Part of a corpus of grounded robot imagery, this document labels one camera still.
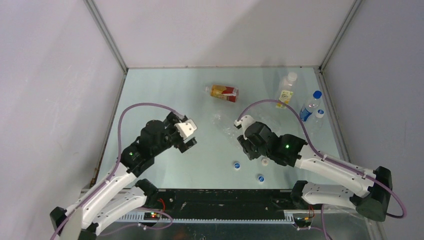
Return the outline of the blue white bottle cap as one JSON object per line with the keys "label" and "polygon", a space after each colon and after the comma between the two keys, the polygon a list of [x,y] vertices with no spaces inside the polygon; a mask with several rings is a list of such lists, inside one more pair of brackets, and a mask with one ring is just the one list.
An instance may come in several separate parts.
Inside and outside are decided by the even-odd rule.
{"label": "blue white bottle cap", "polygon": [[234,162],[233,163],[233,168],[238,171],[241,168],[240,163],[239,162]]}

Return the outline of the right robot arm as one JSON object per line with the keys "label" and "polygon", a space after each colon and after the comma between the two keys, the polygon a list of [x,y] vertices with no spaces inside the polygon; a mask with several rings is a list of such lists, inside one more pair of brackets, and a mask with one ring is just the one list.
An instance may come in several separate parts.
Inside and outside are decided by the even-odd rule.
{"label": "right robot arm", "polygon": [[237,137],[243,152],[250,160],[264,157],[281,166],[310,171],[334,182],[317,184],[298,180],[290,194],[291,204],[297,209],[308,205],[334,205],[356,210],[376,222],[388,217],[392,190],[392,173],[379,166],[375,170],[359,167],[340,159],[314,151],[304,139],[292,134],[277,136],[264,123],[246,115],[234,126],[242,130]]}

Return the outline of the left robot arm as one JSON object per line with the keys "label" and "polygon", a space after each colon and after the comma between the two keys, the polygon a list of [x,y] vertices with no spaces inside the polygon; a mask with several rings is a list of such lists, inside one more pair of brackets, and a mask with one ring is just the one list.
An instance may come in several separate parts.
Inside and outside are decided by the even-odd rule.
{"label": "left robot arm", "polygon": [[189,137],[197,130],[194,121],[170,112],[165,120],[150,120],[140,135],[121,151],[117,162],[105,177],[85,195],[67,208],[57,206],[50,212],[55,230],[52,239],[60,236],[65,224],[76,211],[81,211],[78,239],[94,240],[111,223],[132,211],[153,208],[159,203],[158,188],[139,176],[151,167],[155,157],[174,147],[181,153],[197,141]]}

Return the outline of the clear crushed plastic bottle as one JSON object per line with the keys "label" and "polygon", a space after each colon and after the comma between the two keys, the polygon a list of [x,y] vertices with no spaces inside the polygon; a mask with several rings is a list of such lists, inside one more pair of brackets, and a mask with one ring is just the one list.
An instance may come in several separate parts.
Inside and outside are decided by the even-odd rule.
{"label": "clear crushed plastic bottle", "polygon": [[234,138],[238,134],[238,130],[234,126],[234,120],[221,112],[213,115],[212,123],[225,137]]}

